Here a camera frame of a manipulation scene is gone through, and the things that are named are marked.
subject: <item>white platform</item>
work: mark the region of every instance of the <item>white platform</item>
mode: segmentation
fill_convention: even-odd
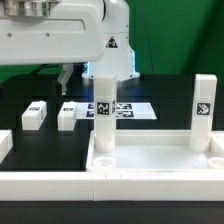
[[[172,171],[181,169],[207,169],[212,157],[224,157],[224,132],[213,132],[208,152],[189,149],[190,130],[117,130],[116,148],[104,153],[94,149],[94,133],[91,134],[87,157],[88,171]],[[94,167],[93,161],[108,157],[116,161],[116,167]]]
[[[119,130],[117,168],[98,170],[93,136],[91,172],[0,172],[0,200],[224,201],[224,170],[206,168],[224,156],[224,132],[212,132],[210,152],[196,153],[187,148],[190,131]]]

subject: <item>tag sticker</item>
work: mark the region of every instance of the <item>tag sticker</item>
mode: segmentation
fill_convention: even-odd
[[[38,111],[38,110],[40,110],[40,107],[30,107],[29,110],[32,110],[32,111]]]
[[[131,103],[118,103],[117,110],[132,110]]]
[[[94,111],[87,111],[86,117],[94,117]]]
[[[73,111],[73,108],[64,108],[63,111]]]
[[[110,104],[104,102],[97,102],[97,114],[98,115],[109,115]]]
[[[94,110],[94,104],[93,103],[89,103],[88,104],[88,109],[89,110]]]
[[[133,118],[133,111],[117,111],[117,117]]]
[[[196,115],[198,116],[210,116],[212,109],[212,104],[211,103],[196,103]]]

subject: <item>white box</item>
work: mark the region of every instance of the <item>white box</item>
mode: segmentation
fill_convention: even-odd
[[[76,122],[76,102],[65,102],[58,114],[58,131],[73,131]]]
[[[39,130],[47,115],[47,105],[44,101],[32,102],[22,115],[23,130]]]
[[[0,130],[0,163],[7,156],[12,146],[12,132],[10,130]]]

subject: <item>white rectangular block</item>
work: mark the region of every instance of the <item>white rectangular block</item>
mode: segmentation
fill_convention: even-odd
[[[0,163],[7,156],[12,146],[12,132],[10,130],[0,130]]]
[[[115,148],[116,76],[94,79],[94,133],[96,149],[104,152]]]
[[[32,102],[22,115],[23,130],[39,130],[47,115],[47,105],[44,101]]]
[[[209,149],[217,78],[215,75],[196,75],[191,122],[190,149],[205,152]]]
[[[58,131],[73,131],[76,122],[76,102],[65,102],[58,114]]]

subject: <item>white cylinder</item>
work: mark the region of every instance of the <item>white cylinder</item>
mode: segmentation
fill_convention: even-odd
[[[213,158],[208,159],[208,168],[224,169],[224,158],[213,157]]]

